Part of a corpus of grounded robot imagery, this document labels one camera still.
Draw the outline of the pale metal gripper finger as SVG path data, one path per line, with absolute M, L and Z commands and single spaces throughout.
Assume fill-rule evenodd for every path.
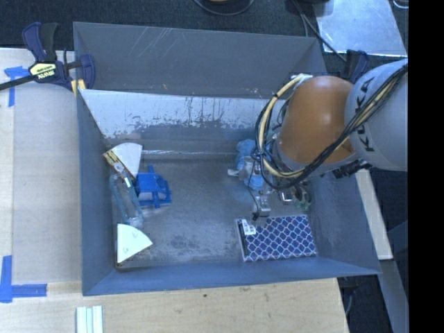
M 253 196 L 252 205 L 252 220 L 256 221 L 259 218 L 268 217 L 271 212 L 271 206 L 269 204 L 268 195 L 259 194 Z

